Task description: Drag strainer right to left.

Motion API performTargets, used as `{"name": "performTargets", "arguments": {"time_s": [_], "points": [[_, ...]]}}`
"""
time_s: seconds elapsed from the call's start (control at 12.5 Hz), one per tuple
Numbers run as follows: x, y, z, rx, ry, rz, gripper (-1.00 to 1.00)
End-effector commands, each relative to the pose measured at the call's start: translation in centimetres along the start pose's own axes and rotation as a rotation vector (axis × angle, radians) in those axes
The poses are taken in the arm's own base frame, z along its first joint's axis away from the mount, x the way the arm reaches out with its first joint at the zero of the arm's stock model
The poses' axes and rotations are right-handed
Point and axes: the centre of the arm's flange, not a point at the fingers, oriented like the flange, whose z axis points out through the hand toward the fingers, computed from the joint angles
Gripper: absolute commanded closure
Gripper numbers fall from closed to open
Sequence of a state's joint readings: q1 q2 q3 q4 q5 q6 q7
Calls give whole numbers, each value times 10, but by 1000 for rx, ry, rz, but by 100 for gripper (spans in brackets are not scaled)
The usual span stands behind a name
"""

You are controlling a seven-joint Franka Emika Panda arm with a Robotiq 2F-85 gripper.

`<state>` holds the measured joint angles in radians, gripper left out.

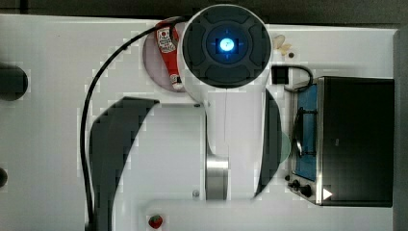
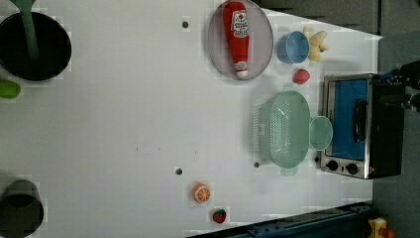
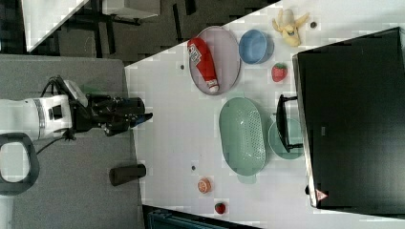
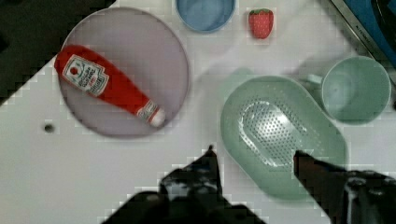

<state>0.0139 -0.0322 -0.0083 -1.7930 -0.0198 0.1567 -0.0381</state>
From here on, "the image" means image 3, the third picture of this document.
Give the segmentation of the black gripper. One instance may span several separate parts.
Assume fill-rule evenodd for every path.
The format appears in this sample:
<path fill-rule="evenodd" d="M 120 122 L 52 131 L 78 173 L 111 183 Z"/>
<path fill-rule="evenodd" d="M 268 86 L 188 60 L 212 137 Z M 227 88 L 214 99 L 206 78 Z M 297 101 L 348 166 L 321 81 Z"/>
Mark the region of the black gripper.
<path fill-rule="evenodd" d="M 153 117 L 145 112 L 139 97 L 125 98 L 106 94 L 87 94 L 88 105 L 78 100 L 71 102 L 73 129 L 75 133 L 100 128 L 107 136 L 118 135 Z"/>

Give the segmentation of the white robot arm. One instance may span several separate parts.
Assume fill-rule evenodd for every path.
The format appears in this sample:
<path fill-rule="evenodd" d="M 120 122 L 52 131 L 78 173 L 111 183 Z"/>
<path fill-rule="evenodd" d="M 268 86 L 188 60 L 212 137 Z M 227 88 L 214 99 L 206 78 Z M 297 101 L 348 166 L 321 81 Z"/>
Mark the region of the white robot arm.
<path fill-rule="evenodd" d="M 67 95 L 1 101 L 1 133 L 23 133 L 31 140 L 64 137 L 100 128 L 118 135 L 151 119 L 143 101 L 106 94 L 87 94 L 84 101 Z"/>

